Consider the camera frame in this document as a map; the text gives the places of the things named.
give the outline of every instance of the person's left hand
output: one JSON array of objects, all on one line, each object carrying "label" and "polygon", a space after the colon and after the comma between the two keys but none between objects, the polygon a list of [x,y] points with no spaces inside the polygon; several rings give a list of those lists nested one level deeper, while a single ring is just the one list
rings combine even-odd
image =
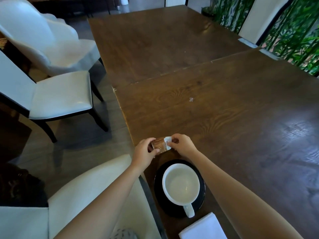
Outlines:
[{"label": "person's left hand", "polygon": [[139,174],[141,174],[151,163],[152,159],[160,151],[158,148],[154,149],[150,153],[148,152],[148,145],[150,142],[156,138],[147,138],[139,142],[135,147],[133,159],[131,166],[138,169]]}]

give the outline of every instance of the black saucer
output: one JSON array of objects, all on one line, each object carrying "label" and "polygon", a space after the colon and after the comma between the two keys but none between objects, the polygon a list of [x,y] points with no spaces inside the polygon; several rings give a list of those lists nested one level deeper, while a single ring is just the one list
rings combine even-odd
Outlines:
[{"label": "black saucer", "polygon": [[198,194],[197,199],[192,203],[192,206],[193,206],[193,209],[195,212],[202,206],[202,204],[204,202],[205,183],[204,183],[204,180],[203,180],[202,176],[200,175],[198,169],[194,165],[192,165],[191,163],[189,163],[185,160],[182,160],[182,159],[174,159],[174,160],[168,161],[165,164],[163,164],[162,166],[160,166],[160,168],[157,170],[157,173],[156,173],[156,176],[154,179],[154,192],[155,192],[155,196],[157,198],[157,201],[166,214],[168,214],[169,216],[172,216],[172,217],[181,218],[181,217],[186,217],[186,214],[185,214],[183,207],[180,205],[175,205],[174,203],[170,202],[168,200],[168,198],[166,197],[166,195],[163,191],[163,186],[162,186],[162,178],[163,178],[164,172],[166,171],[166,169],[169,166],[171,166],[175,163],[183,163],[183,164],[188,165],[196,172],[196,174],[198,176],[199,184],[200,184],[199,194]]}]

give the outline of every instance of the gray tile floor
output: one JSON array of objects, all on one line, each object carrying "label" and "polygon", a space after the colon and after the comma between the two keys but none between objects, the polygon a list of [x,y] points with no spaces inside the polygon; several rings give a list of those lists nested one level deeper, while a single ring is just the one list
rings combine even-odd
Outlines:
[{"label": "gray tile floor", "polygon": [[[198,12],[207,5],[209,0],[189,0],[189,7]],[[158,7],[164,7],[164,0],[130,0],[129,5],[121,6],[120,11],[112,11],[111,14]],[[95,17],[103,15],[108,13],[94,14]],[[79,38],[93,39],[86,17],[69,20],[69,24],[78,32]],[[35,68],[30,75],[36,81],[46,77]],[[97,62],[90,70],[90,76],[105,99],[101,103],[94,97],[94,105],[109,132],[98,127],[90,115],[83,114],[49,122],[58,139],[53,144],[41,128],[20,116],[20,121],[29,126],[32,133],[22,155],[13,163],[43,180],[48,197],[85,171],[122,154],[133,154],[130,134],[104,67]]]}]

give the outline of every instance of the wooden table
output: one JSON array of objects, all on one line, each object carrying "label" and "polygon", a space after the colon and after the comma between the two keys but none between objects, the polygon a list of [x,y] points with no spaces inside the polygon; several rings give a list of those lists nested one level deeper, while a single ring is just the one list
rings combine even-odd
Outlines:
[{"label": "wooden table", "polygon": [[89,19],[113,88],[249,50],[185,5]]},{"label": "wooden table", "polygon": [[[305,239],[318,237],[318,79],[250,50],[119,87],[115,94],[135,145],[146,137],[189,135],[202,153],[277,210]],[[153,196],[157,169],[178,157],[170,150],[146,169]],[[211,211],[227,238],[238,238],[206,192],[203,206],[190,219],[169,217],[156,201],[170,239]]]}]

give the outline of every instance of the coffee cup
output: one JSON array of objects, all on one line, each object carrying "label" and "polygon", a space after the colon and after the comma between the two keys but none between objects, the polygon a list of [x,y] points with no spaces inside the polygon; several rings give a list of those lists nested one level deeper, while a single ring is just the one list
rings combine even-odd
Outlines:
[{"label": "coffee cup", "polygon": [[195,215],[192,203],[196,200],[200,184],[196,172],[182,163],[169,166],[162,179],[163,191],[174,204],[181,205],[187,217]]}]

